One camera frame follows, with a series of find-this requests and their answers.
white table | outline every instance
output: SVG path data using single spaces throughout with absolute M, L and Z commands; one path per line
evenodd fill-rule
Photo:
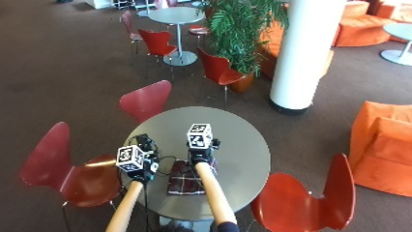
M 198 22 L 203 20 L 204 17 L 206 14 L 199 9 L 188 7 L 164 8 L 150 12 L 150 18 L 154 21 L 176 25 L 178 51 L 175 51 L 171 55 L 171 65 L 174 66 L 187 66 L 192 64 L 198 59 L 198 56 L 194 52 L 182 50 L 180 25 Z M 164 61 L 167 64 L 170 64 L 168 57 L 164 58 Z
M 218 159 L 218 176 L 232 210 L 240 210 L 263 189 L 271 171 L 271 154 L 267 142 L 255 126 L 238 115 L 208 107 L 176 108 L 156 115 L 131 133 L 130 138 L 147 133 L 156 142 L 160 156 L 188 158 L 187 131 L 192 124 L 208 123 L 215 138 L 222 141 L 214 152 Z M 159 170 L 170 173 L 174 159 L 160 161 Z M 123 172 L 124 183 L 131 178 Z M 178 220 L 211 220 L 211 209 L 204 195 L 168 195 L 168 176 L 155 177 L 147 185 L 148 209 L 160 216 Z M 144 194 L 139 195 L 144 205 Z
M 412 53 L 410 48 L 412 44 L 412 24 L 408 23 L 392 23 L 384 26 L 384 30 L 394 36 L 408 41 L 403 50 L 384 50 L 382 56 L 394 63 L 400 65 L 412 66 Z

chair back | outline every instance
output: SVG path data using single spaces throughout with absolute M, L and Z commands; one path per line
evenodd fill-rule
M 176 7 L 178 6 L 178 0 L 168 0 L 168 6 L 170 7 Z
M 336 154 L 332 158 L 323 198 L 319 201 L 322 224 L 334 229 L 344 229 L 352 220 L 356 206 L 355 181 L 344 154 Z
M 164 111 L 171 83 L 167 80 L 143 87 L 120 98 L 120 106 L 139 123 Z
M 168 49 L 170 32 L 148 32 L 142 29 L 138 30 L 144 40 L 150 53 L 154 55 L 166 55 Z
M 223 57 L 208 55 L 199 47 L 198 52 L 204 65 L 206 77 L 219 83 L 220 75 L 231 69 L 230 60 Z
M 131 11 L 126 11 L 122 14 L 122 20 L 124 21 L 126 27 L 127 27 L 127 32 L 128 35 L 131 35 Z
M 20 170 L 23 180 L 35 186 L 60 190 L 72 169 L 70 159 L 70 129 L 58 123 L 43 137 Z
M 155 7 L 156 9 L 164 9 L 171 7 L 168 0 L 155 0 Z

white cube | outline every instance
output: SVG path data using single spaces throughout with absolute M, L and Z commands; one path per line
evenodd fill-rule
M 136 145 L 119 148 L 116 166 L 126 172 L 143 169 L 144 152 Z
M 207 149 L 212 140 L 210 124 L 194 124 L 188 131 L 188 142 L 192 149 Z

cloth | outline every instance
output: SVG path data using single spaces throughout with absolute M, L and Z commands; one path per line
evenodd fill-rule
M 216 159 L 212 158 L 211 168 L 216 175 Z M 168 177 L 168 195 L 204 195 L 206 188 L 202 178 L 187 160 L 178 159 L 172 165 Z
M 218 225 L 219 232 L 240 232 L 240 227 L 231 221 L 223 222 Z

table leg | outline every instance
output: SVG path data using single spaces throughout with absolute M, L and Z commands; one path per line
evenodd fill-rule
M 144 11 L 138 12 L 138 16 L 148 16 L 150 13 L 151 13 L 151 10 L 150 10 L 150 1 L 146 0 L 146 12 L 144 12 Z
M 412 42 L 408 42 L 407 46 L 403 48 L 402 54 L 400 54 L 400 58 L 399 58 L 399 59 L 402 59 L 403 56 L 404 56 L 404 54 L 408 53 L 410 48 L 411 48 L 411 44 L 412 44 Z
M 182 50 L 180 24 L 176 25 L 176 28 L 178 28 L 178 51 L 175 51 L 170 56 L 171 60 L 168 59 L 168 57 L 164 57 L 164 62 L 174 66 L 187 66 L 196 61 L 198 56 L 194 52 Z
M 412 42 L 408 42 L 403 50 L 384 50 L 382 56 L 399 65 L 412 66 L 412 53 L 408 52 Z

